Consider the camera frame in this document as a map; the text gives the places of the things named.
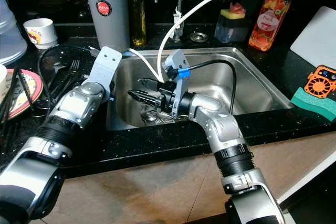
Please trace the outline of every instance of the red label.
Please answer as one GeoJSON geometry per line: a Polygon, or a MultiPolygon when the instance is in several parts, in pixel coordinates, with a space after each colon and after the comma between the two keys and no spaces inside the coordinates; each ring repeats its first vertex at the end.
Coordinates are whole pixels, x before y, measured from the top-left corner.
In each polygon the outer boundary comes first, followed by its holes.
{"type": "Polygon", "coordinates": [[[109,16],[111,14],[111,6],[104,0],[97,1],[97,10],[102,16],[109,16]]]}
{"type": "Polygon", "coordinates": [[[258,27],[264,31],[273,31],[279,25],[279,20],[273,10],[268,10],[260,14],[257,19],[258,27]]]}

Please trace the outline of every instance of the white tube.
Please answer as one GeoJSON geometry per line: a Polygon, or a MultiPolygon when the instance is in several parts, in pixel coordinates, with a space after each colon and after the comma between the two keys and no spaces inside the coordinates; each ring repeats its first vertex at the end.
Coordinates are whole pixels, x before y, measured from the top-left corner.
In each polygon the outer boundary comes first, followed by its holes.
{"type": "Polygon", "coordinates": [[[162,51],[163,51],[163,48],[169,38],[169,35],[175,31],[175,29],[183,22],[185,21],[187,18],[189,18],[195,11],[197,11],[198,9],[200,9],[203,5],[209,3],[210,1],[212,0],[203,0],[202,2],[200,2],[198,5],[196,5],[194,8],[192,8],[189,12],[187,12],[176,24],[174,24],[172,26],[172,28],[170,28],[170,30],[168,31],[168,33],[166,34],[166,36],[163,38],[162,42],[161,42],[161,45],[160,45],[160,48],[159,48],[159,52],[157,54],[157,73],[158,73],[158,80],[160,82],[164,82],[163,81],[163,76],[162,76],[162,71],[161,71],[161,56],[162,56],[162,51]]]}
{"type": "Polygon", "coordinates": [[[149,64],[149,62],[145,59],[145,57],[141,53],[139,53],[138,51],[136,51],[132,48],[128,49],[128,51],[134,53],[140,59],[142,59],[142,61],[145,62],[146,66],[149,68],[149,70],[153,73],[155,78],[157,78],[157,80],[159,80],[159,75],[155,72],[154,68],[149,64]]]}

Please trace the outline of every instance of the white container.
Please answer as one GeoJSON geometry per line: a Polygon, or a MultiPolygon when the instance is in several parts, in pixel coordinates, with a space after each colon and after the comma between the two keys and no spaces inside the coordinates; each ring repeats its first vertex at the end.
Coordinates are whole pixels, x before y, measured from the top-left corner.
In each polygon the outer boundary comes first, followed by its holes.
{"type": "Polygon", "coordinates": [[[36,18],[23,23],[30,41],[38,49],[47,49],[57,44],[54,22],[49,18],[36,18]]]}
{"type": "Polygon", "coordinates": [[[0,35],[0,64],[8,65],[19,59],[27,50],[17,26],[0,35]]]}
{"type": "Polygon", "coordinates": [[[0,64],[0,103],[4,98],[4,92],[6,88],[7,68],[0,64]]]}
{"type": "Polygon", "coordinates": [[[0,64],[10,64],[19,59],[27,50],[27,42],[22,38],[16,20],[7,6],[0,0],[0,64]]]}
{"type": "Polygon", "coordinates": [[[6,0],[0,0],[0,34],[5,33],[15,24],[14,14],[9,10],[6,0]]]}

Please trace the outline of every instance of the stainless steel sink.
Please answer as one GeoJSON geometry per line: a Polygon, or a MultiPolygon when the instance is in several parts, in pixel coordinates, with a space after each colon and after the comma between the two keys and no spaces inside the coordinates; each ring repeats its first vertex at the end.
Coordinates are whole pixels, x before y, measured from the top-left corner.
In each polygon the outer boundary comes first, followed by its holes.
{"type": "MultiPolygon", "coordinates": [[[[166,50],[166,57],[173,50],[166,50]]],[[[291,108],[290,101],[236,48],[185,49],[189,64],[195,65],[213,59],[230,61],[237,72],[237,89],[233,114],[247,114],[269,110],[291,108]]],[[[157,51],[141,52],[156,69],[157,51]]],[[[153,78],[153,74],[136,56],[123,59],[114,76],[115,100],[109,102],[109,130],[124,130],[148,126],[140,116],[141,104],[134,101],[128,90],[142,89],[140,78],[153,78]]],[[[232,94],[232,71],[229,66],[217,63],[193,70],[189,80],[189,92],[211,95],[221,100],[227,108],[232,94]]]]}

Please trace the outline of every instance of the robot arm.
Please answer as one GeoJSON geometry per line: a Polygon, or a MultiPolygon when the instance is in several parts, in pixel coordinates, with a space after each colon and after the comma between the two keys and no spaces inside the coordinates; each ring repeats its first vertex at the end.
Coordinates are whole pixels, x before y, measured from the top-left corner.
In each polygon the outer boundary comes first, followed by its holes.
{"type": "Polygon", "coordinates": [[[272,196],[259,168],[253,163],[237,121],[223,104],[204,94],[188,93],[189,65],[182,51],[169,55],[163,67],[171,79],[165,84],[150,79],[139,80],[148,88],[156,87],[160,95],[152,97],[144,91],[133,90],[129,94],[173,117],[188,115],[205,131],[226,194],[232,195],[225,204],[231,223],[238,224],[285,224],[281,210],[272,196]]]}
{"type": "Polygon", "coordinates": [[[50,213],[65,179],[60,167],[76,150],[78,133],[99,105],[109,97],[121,54],[108,47],[100,51],[89,78],[57,103],[0,174],[0,223],[28,223],[50,213]]]}

